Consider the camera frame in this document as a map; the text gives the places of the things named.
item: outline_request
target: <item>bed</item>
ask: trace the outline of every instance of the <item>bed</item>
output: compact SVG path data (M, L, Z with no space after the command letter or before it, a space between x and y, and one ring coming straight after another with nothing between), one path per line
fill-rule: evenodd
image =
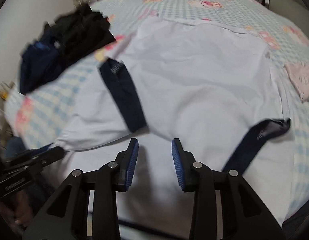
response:
M286 63L309 63L309 40L297 26L254 0L100 0L91 7L109 17L110 31L117 41L136 30L148 16L215 21L259 35L268 44L270 58L285 75L293 97L289 108L293 113L295 153L291 192L287 200L289 208L285 218L289 218L306 203L309 199L309 102L301 103L283 69ZM5 106L6 119L28 148L50 144L60 135L72 114L81 86L93 69L101 64L103 54L104 50L101 50L85 57L56 81L40 87L26 97L17 90L11 92ZM96 170L112 161L118 152L125 150L131 137L139 140L138 165L129 192L117 194L119 218L186 238L192 213L189 203L193 195L184 194L175 179L171 142L147 129L98 149L70 152L62 161L47 168L45 175L57 186L74 169L84 172ZM161 173L155 168L158 166L168 172ZM272 206L286 198L281 192L277 194Z

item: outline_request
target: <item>white fabric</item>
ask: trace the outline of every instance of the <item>white fabric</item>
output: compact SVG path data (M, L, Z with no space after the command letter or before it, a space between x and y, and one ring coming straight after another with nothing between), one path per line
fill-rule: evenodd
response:
M132 76L150 131L169 142L164 143L169 147L164 153L153 151L148 185L136 190L136 200L130 199L137 204L145 198L138 210L143 215L127 211L128 195L123 195L118 200L119 217L185 236L177 232L170 216L156 215L158 208L149 204L154 201L164 210L183 196L178 187L172 186L177 181L170 141L180 138L184 149L191 151L197 161L221 170L251 126L265 118L290 117L285 87L277 75L279 70L266 58L267 51L261 39L242 29L152 17L111 52L109 56L123 61ZM105 104L114 102L105 100L109 93L96 76L101 79L97 70L85 83L75 114L56 141L67 150L98 147L127 133L116 107ZM87 112L91 109L95 109L92 116ZM115 127L115 133L107 136L111 127ZM290 203L294 152L290 131L266 143L244 175L280 224ZM87 158L85 153L78 154ZM99 155L100 163L107 161L108 155ZM159 177L158 183L152 180ZM160 197L154 198L152 192ZM187 212L178 211L184 205L172 206L175 220L190 221Z

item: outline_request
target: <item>black garment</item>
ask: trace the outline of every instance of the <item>black garment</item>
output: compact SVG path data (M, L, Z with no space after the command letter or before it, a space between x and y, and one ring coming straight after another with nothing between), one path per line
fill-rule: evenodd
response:
M114 42L109 27L102 13L93 12L88 4L59 17L52 26L47 23L40 40L22 55L20 92L25 95L55 80L79 59Z
M129 130L135 132L147 125L136 87L123 63L108 59L100 73Z
M251 127L222 169L223 172L236 170L242 175L261 147L269 140L284 135L290 129L290 119L266 119Z

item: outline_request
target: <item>folded pink garment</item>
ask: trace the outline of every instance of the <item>folded pink garment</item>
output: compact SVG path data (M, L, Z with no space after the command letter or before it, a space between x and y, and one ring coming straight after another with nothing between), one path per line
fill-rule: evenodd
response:
M291 83L296 88L302 102L309 101L309 64L300 62L285 65Z

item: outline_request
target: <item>wall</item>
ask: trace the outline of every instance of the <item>wall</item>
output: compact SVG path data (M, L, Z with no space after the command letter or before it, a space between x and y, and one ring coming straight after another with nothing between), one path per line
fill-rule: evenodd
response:
M19 54L40 35L43 22L73 9L72 0L7 0L0 10L0 82L15 79Z

